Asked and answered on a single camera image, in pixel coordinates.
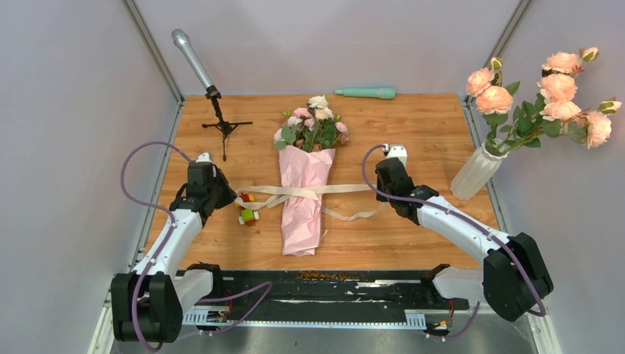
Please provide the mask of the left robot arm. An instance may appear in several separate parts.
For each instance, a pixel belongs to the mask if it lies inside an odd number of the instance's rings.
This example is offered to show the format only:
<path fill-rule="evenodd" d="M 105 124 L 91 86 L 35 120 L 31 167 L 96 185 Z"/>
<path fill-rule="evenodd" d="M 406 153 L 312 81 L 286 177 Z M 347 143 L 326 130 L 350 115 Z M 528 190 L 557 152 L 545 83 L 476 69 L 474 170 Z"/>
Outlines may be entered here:
<path fill-rule="evenodd" d="M 192 241 L 214 211 L 232 204 L 236 193 L 209 153 L 187 168 L 187 182 L 168 209 L 168 220 L 144 258 L 111 282 L 114 337 L 118 341 L 172 343 L 183 315 L 200 299 L 220 303 L 226 285 L 214 277 L 216 265 L 194 265 L 175 276 Z"/>

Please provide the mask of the pink flower bouquet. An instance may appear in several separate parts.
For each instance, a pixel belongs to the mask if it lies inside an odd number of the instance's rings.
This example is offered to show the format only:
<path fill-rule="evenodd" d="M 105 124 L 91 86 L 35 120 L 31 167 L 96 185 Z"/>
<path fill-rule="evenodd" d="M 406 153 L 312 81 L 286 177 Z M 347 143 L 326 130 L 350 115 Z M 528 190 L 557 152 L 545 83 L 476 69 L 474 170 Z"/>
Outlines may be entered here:
<path fill-rule="evenodd" d="M 304 107 L 283 113 L 284 121 L 274 136 L 279 152 L 282 187 L 307 188 L 327 185 L 336 149 L 351 137 L 341 116 L 329 107 L 324 95 L 308 99 Z M 322 194 L 312 198 L 292 196 L 282 210 L 282 254 L 314 255 L 321 242 Z"/>

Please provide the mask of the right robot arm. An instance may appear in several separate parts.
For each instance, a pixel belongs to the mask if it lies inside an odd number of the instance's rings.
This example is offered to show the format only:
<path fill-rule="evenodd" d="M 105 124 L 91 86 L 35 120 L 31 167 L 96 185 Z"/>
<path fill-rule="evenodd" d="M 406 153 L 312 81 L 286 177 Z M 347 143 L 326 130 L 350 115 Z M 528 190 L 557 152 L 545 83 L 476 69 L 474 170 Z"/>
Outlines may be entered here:
<path fill-rule="evenodd" d="M 524 232 L 511 236 L 477 221 L 427 185 L 416 186 L 398 158 L 375 167 L 377 200 L 416 225 L 445 237 L 481 264 L 481 270 L 439 265 L 421 287 L 422 301 L 439 308 L 452 298 L 486 302 L 514 322 L 554 290 L 537 242 Z"/>

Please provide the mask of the cream printed ribbon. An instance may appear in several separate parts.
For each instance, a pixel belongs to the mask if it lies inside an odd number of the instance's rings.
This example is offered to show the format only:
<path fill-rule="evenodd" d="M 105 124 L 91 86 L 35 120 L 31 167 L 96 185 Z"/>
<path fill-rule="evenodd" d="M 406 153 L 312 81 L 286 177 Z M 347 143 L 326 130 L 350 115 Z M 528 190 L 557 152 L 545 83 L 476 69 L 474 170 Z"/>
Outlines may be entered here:
<path fill-rule="evenodd" d="M 320 201 L 322 195 L 326 194 L 341 194 L 341 193 L 354 193 L 354 192 L 365 192 L 371 191 L 367 184 L 336 184 L 336 185 L 324 185 L 324 186 L 314 186 L 314 187 L 275 187 L 275 186 L 251 186 L 251 187 L 243 187 L 242 189 L 236 190 L 237 194 L 234 203 L 238 207 L 243 207 L 244 209 L 251 209 L 253 211 L 257 211 L 263 208 L 273 208 L 280 204 L 283 204 L 287 200 L 300 197 L 310 199 L 312 201 Z M 240 196 L 241 193 L 244 192 L 256 192 L 261 194 L 270 195 L 270 197 L 266 201 L 255 202 L 249 201 L 246 202 Z M 359 218 L 371 218 L 381 210 L 385 208 L 387 203 L 379 202 L 378 208 L 374 211 L 370 212 L 356 212 L 353 215 L 342 215 L 334 210 L 328 209 L 325 206 L 321 208 L 321 211 L 331 218 L 335 218 L 341 221 L 355 221 Z"/>

